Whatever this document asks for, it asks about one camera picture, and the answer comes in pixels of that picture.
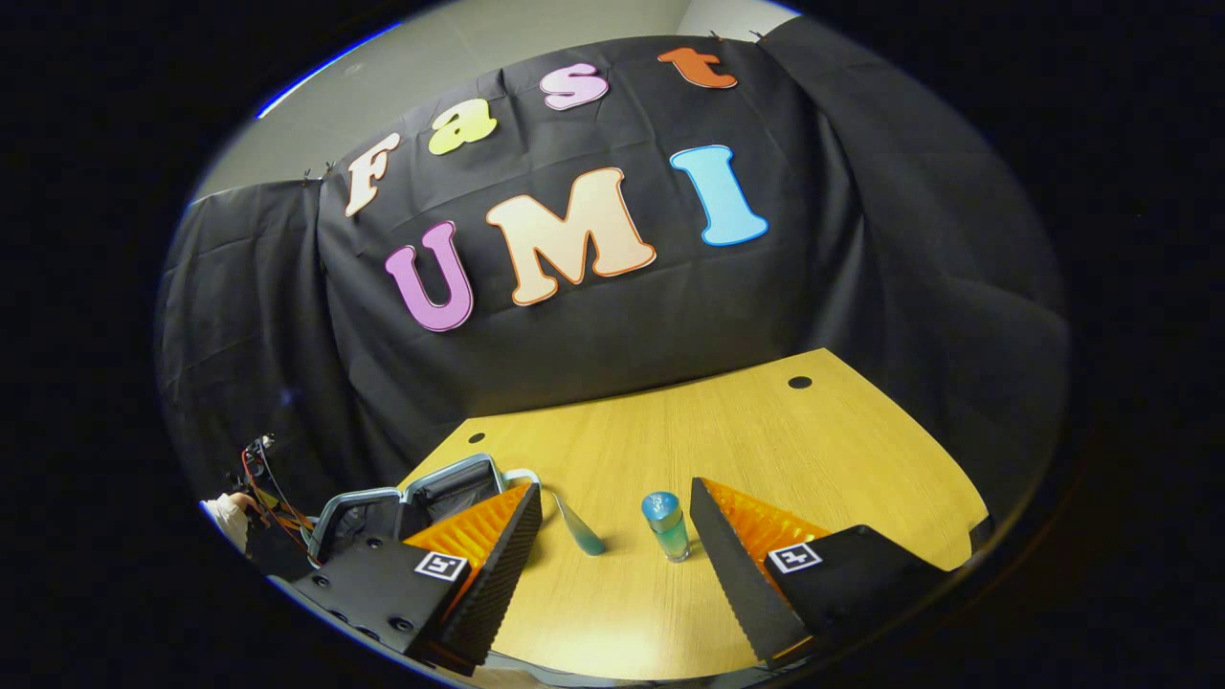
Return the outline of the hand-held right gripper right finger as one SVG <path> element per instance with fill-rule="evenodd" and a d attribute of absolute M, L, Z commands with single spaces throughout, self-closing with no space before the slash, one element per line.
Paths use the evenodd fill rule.
<path fill-rule="evenodd" d="M 866 523 L 827 531 L 706 477 L 691 481 L 690 519 L 748 646 L 771 671 L 844 653 L 953 575 Z"/>

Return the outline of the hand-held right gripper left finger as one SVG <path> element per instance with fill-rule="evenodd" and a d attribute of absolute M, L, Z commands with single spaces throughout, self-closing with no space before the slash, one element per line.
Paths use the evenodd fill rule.
<path fill-rule="evenodd" d="M 469 677 L 499 636 L 540 523 L 529 481 L 408 538 L 360 538 L 287 592 L 380 653 Z"/>

